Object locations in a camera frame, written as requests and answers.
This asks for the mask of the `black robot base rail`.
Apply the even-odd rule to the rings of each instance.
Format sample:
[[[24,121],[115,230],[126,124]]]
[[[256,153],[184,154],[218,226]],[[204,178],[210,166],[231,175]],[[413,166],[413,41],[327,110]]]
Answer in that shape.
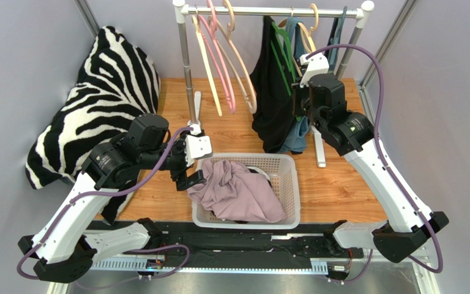
[[[157,221],[162,235],[154,254],[119,254],[92,268],[164,273],[182,264],[182,272],[322,274],[328,267],[367,259],[367,249],[337,249],[325,233],[333,224],[299,224],[290,230],[203,228],[193,222]]]

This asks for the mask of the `green hanger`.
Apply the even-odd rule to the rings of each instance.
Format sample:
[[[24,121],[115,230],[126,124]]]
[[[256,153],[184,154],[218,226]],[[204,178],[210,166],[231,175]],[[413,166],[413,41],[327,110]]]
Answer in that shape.
[[[282,79],[289,95],[292,94],[292,84],[297,80],[297,70],[294,65],[291,41],[285,29],[280,28],[271,20],[271,47],[278,65],[282,69]]]

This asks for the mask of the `black white striped tank top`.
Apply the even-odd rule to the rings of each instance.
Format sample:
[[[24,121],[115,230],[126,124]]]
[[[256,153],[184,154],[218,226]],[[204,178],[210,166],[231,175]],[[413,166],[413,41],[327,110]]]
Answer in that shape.
[[[271,178],[266,172],[264,172],[262,169],[260,169],[258,167],[254,167],[254,166],[246,166],[246,167],[248,168],[250,173],[263,175],[267,179],[267,182],[268,182],[269,186],[272,187]]]

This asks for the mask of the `cream white hanger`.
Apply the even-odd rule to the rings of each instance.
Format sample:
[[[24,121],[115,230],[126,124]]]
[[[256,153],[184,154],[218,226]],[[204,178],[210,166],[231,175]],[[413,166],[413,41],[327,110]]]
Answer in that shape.
[[[211,66],[209,64],[209,58],[208,58],[209,52],[207,51],[207,48],[206,48],[207,46],[206,46],[206,43],[205,43],[206,36],[202,32],[201,26],[200,26],[199,21],[198,21],[198,18],[196,16],[192,16],[192,23],[193,23],[193,26],[195,28],[195,34],[196,34],[196,38],[197,38],[197,41],[198,41],[198,46],[199,46],[199,49],[200,49],[200,53],[201,53],[201,57],[202,57],[202,60],[203,60],[204,68],[206,70],[207,80],[209,82],[209,86],[210,86],[210,89],[211,89],[212,97],[214,99],[217,114],[219,116],[223,116],[222,108],[220,106],[220,101],[219,101],[219,98],[218,98],[217,88],[215,86],[214,78],[213,78],[213,75],[212,75],[212,72],[211,72]]]

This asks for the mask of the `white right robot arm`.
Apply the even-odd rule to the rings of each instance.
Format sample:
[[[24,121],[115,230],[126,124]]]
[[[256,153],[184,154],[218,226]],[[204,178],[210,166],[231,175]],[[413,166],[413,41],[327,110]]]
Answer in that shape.
[[[333,247],[377,250],[399,263],[449,224],[443,211],[432,211],[407,185],[381,141],[375,141],[371,121],[347,109],[345,86],[331,73],[317,74],[307,83],[292,84],[293,112],[305,115],[322,139],[364,179],[387,219],[357,223],[341,220],[325,232]]]

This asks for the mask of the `pink lilac tank top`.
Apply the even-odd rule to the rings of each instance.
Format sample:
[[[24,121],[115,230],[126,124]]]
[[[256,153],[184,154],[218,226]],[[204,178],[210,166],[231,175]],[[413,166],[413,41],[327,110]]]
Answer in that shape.
[[[190,199],[227,221],[277,223],[287,218],[270,180],[246,165],[211,159],[202,164],[205,183],[187,189]]]

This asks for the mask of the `pink plastic hanger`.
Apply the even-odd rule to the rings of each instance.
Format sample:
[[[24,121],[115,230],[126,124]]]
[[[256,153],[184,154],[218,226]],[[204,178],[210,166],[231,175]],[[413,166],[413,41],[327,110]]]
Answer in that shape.
[[[231,83],[231,79],[228,73],[228,69],[225,63],[225,57],[221,51],[220,45],[217,41],[216,38],[216,31],[217,31],[217,23],[216,23],[216,14],[215,14],[215,9],[213,2],[210,0],[206,1],[207,7],[210,8],[211,14],[210,18],[208,18],[208,21],[206,21],[201,15],[200,15],[200,20],[203,22],[204,27],[207,29],[211,43],[213,44],[216,52],[217,52],[217,59],[214,59],[214,64],[217,64],[217,61],[220,62],[220,67],[219,67],[219,77],[222,79],[222,85],[225,90],[225,95],[226,95],[226,102],[228,104],[228,108],[231,114],[235,114],[236,112],[236,103],[234,100],[234,91],[233,91],[233,86]]]

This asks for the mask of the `beige hanger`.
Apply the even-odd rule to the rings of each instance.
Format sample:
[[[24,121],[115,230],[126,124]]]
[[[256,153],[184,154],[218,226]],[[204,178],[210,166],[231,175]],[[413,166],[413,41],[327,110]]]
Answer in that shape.
[[[210,8],[211,10],[211,15],[208,18],[208,22],[210,24],[215,25],[214,31],[219,30],[221,32],[222,36],[224,37],[225,41],[227,42],[231,51],[233,52],[234,57],[236,58],[236,61],[238,63],[238,66],[242,70],[242,75],[239,74],[239,72],[237,71],[237,67],[232,62],[232,59],[230,58],[226,50],[222,46],[220,46],[222,57],[228,61],[229,68],[231,69],[231,72],[233,73],[239,85],[239,89],[241,91],[242,97],[244,98],[244,102],[248,108],[248,111],[251,114],[255,114],[258,108],[257,101],[256,101],[256,91],[250,80],[250,74],[247,70],[247,67],[237,47],[235,46],[233,42],[233,38],[232,38],[232,34],[236,28],[234,9],[230,1],[222,1],[222,6],[223,8],[226,8],[228,11],[229,22],[227,22],[227,24],[223,26],[221,22],[219,22],[217,19],[217,16],[216,16],[217,10],[215,6],[213,5],[212,1],[207,1],[207,7]]]

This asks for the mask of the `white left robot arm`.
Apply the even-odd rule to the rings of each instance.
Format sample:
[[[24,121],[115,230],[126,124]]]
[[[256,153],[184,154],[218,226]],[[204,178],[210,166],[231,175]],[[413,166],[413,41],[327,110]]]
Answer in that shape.
[[[201,171],[187,172],[196,160],[212,154],[211,139],[200,125],[169,134],[169,122],[160,115],[135,118],[128,131],[92,149],[49,223],[37,234],[19,240],[23,259],[34,258],[35,264],[28,274],[19,261],[18,274],[30,280],[69,284],[115,255],[166,251],[162,233],[150,218],[98,234],[88,234],[86,229],[112,199],[143,186],[133,180],[140,171],[148,171],[149,177],[168,171],[176,189],[183,191],[205,181]]]

